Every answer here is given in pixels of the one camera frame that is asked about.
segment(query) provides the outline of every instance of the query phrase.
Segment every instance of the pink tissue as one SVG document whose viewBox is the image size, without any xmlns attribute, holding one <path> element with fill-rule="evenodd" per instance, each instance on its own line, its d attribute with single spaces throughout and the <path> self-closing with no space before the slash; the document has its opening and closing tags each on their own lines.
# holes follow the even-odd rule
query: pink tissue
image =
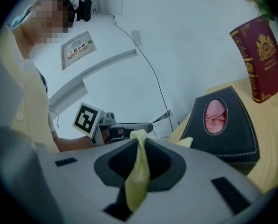
<svg viewBox="0 0 278 224">
<path fill-rule="evenodd" d="M 212 100 L 206 111 L 205 123 L 206 128 L 210 133 L 218 133 L 225 126 L 226 113 L 222 103 L 214 99 Z"/>
</svg>

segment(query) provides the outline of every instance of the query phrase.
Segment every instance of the leather tissue box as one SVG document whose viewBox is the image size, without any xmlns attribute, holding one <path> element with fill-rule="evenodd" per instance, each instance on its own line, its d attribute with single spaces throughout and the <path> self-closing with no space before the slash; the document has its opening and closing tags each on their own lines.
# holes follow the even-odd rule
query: leather tissue box
<svg viewBox="0 0 278 224">
<path fill-rule="evenodd" d="M 214 99 L 224 105 L 226 112 L 225 126 L 219 133 L 210 133 L 205 122 L 208 104 Z M 181 139 L 186 137 L 193 138 L 191 148 L 211 153 L 244 174 L 260 158 L 252 121 L 232 86 L 196 98 Z"/>
</svg>

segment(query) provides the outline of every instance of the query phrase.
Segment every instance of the yellow cloth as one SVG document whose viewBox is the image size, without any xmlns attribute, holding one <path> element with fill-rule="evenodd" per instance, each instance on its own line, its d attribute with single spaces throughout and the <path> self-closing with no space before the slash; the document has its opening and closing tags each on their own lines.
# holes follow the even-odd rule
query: yellow cloth
<svg viewBox="0 0 278 224">
<path fill-rule="evenodd" d="M 150 170 L 144 147 L 147 133 L 145 130 L 132 131 L 130 138 L 138 139 L 139 143 L 134 168 L 125 181 L 126 203 L 133 212 L 141 205 L 147 195 L 148 184 L 150 183 Z M 192 141 L 193 139 L 188 137 L 180 140 L 177 144 L 190 147 Z"/>
<path fill-rule="evenodd" d="M 183 146 L 183 147 L 190 147 L 191 144 L 193 142 L 193 138 L 192 137 L 187 137 L 183 140 L 178 141 L 176 144 Z"/>
</svg>

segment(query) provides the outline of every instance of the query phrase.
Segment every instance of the light wood surface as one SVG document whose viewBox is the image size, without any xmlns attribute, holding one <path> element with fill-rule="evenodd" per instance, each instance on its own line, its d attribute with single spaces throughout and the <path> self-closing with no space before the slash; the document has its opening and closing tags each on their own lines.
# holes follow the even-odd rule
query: light wood surface
<svg viewBox="0 0 278 224">
<path fill-rule="evenodd" d="M 245 79 L 210 88 L 206 91 L 206 94 L 229 85 L 235 89 L 245 105 L 252 120 L 259 145 L 260 160 L 247 177 L 259 190 L 265 193 L 278 186 L 278 93 L 258 104 L 252 99 L 249 79 Z M 168 137 L 168 142 L 176 143 L 180 140 L 190 115 Z"/>
</svg>

